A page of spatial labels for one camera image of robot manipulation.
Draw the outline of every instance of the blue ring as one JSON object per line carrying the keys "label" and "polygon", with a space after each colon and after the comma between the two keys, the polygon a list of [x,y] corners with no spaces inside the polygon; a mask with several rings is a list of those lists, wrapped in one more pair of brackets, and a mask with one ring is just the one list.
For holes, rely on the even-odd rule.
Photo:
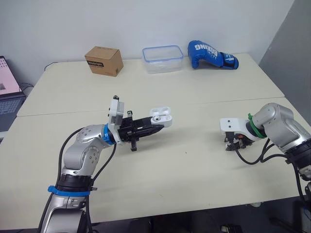
{"label": "blue ring", "polygon": [[56,195],[63,196],[63,197],[85,197],[85,196],[88,196],[90,194],[90,191],[85,191],[85,192],[65,192],[65,191],[59,191],[53,185],[48,187],[48,191],[50,193],[54,193]]}

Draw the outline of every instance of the box label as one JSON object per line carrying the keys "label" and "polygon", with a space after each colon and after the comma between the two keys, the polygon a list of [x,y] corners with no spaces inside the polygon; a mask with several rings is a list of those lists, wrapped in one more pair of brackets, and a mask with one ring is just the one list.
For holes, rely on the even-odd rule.
{"label": "box label", "polygon": [[87,63],[88,63],[90,66],[96,66],[96,67],[103,67],[103,66],[104,66],[104,64],[101,63],[101,62],[87,61]]}

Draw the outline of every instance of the table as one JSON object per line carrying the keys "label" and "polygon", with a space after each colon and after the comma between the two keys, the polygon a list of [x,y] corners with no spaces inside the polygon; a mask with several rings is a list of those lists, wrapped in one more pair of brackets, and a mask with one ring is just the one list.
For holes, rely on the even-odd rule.
{"label": "table", "polygon": [[[124,101],[125,110],[132,110],[135,119],[148,116],[154,107],[142,99],[141,104],[128,108],[127,99]],[[187,105],[172,102],[171,127],[142,138],[136,152],[131,152],[128,144],[117,147],[115,157],[95,183],[98,190],[90,195],[92,222],[298,196],[293,168],[284,159],[249,166],[234,152],[225,151],[219,119],[246,118],[269,102],[291,108],[295,119],[311,131],[284,97],[214,103],[197,100]],[[20,116],[15,120],[0,145],[1,229],[38,226],[49,195],[47,187],[55,183],[63,141],[78,128],[106,123],[107,113],[105,106],[99,111]],[[264,142],[242,150],[242,155],[255,160]],[[97,168],[111,150],[103,150]],[[268,154],[277,152],[272,148]]]}
{"label": "table", "polygon": [[284,97],[248,54],[236,57],[237,70],[193,70],[185,57],[181,71],[152,75],[141,60],[124,60],[117,77],[93,74],[85,61],[57,63],[43,73],[18,116],[104,110],[115,94],[129,108]]}

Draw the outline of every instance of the green ring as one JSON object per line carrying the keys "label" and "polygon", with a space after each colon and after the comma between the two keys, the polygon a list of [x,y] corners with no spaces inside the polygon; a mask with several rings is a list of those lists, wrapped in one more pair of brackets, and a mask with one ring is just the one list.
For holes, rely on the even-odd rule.
{"label": "green ring", "polygon": [[254,122],[253,122],[253,116],[249,113],[248,114],[248,119],[249,119],[249,123],[251,124],[252,129],[255,131],[255,133],[257,134],[258,137],[260,138],[265,138],[265,136],[263,136],[259,130],[257,129],[257,127],[255,126]]}

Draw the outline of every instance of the laptop keyboard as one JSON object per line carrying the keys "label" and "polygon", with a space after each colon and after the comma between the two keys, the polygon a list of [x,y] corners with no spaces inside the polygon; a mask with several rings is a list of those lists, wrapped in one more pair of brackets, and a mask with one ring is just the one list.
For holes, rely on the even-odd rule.
{"label": "laptop keyboard", "polygon": [[0,102],[0,115],[14,113],[21,99]]}

